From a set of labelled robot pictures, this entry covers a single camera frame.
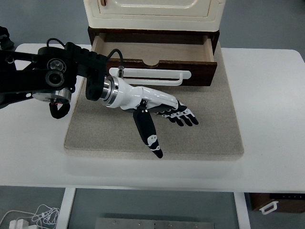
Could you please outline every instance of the white table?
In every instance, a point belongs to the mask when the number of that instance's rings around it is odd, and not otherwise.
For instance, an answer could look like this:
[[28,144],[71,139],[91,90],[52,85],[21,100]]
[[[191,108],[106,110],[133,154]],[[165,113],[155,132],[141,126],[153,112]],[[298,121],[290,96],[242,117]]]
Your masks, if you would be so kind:
[[[23,44],[17,51],[43,46]],[[63,141],[71,112],[55,120],[47,103],[29,100],[0,110],[0,185],[305,192],[303,59],[292,50],[222,52],[244,145],[237,161],[68,156]]]

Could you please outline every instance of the power adapter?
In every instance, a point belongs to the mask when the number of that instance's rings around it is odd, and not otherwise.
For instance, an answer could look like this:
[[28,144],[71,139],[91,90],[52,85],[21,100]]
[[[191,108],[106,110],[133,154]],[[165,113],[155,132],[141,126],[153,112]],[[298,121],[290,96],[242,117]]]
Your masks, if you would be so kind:
[[24,219],[19,219],[17,222],[12,220],[9,229],[38,229],[37,225],[29,226],[29,222]]

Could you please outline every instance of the white cabinet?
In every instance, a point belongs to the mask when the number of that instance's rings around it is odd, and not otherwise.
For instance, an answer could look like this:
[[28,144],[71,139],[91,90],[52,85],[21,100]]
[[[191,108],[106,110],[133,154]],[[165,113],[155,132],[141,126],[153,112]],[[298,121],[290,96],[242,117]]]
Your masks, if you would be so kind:
[[109,29],[217,31],[225,0],[84,0],[89,26]]

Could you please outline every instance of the white handle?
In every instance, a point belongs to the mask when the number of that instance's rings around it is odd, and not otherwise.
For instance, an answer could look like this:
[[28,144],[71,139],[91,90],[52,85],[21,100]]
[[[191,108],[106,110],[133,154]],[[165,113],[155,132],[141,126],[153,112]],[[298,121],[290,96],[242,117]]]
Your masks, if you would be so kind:
[[[109,74],[118,76],[118,68],[109,69]],[[165,86],[179,86],[183,79],[191,77],[190,71],[182,70],[163,70],[163,69],[138,69],[125,68],[124,80],[129,84],[144,84],[144,85],[165,85]],[[176,80],[156,80],[151,78],[176,79]]]
[[266,206],[262,207],[262,208],[259,209],[259,210],[262,211],[262,214],[263,214],[263,215],[267,215],[267,214],[269,214],[270,212],[273,212],[273,211],[277,210],[277,205],[276,205],[277,203],[278,203],[278,201],[273,201],[273,202],[271,202],[270,204],[267,204]]

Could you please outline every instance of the gray carpet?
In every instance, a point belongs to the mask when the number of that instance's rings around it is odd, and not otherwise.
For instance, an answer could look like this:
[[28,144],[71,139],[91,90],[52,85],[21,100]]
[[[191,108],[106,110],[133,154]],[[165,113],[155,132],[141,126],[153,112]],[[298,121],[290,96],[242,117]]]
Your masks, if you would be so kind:
[[[180,127],[152,114],[163,159],[233,160],[244,153],[220,45],[210,87],[154,87],[174,95],[196,115],[199,125]],[[132,114],[88,101],[83,86],[66,134],[71,156],[157,159],[142,142]]]

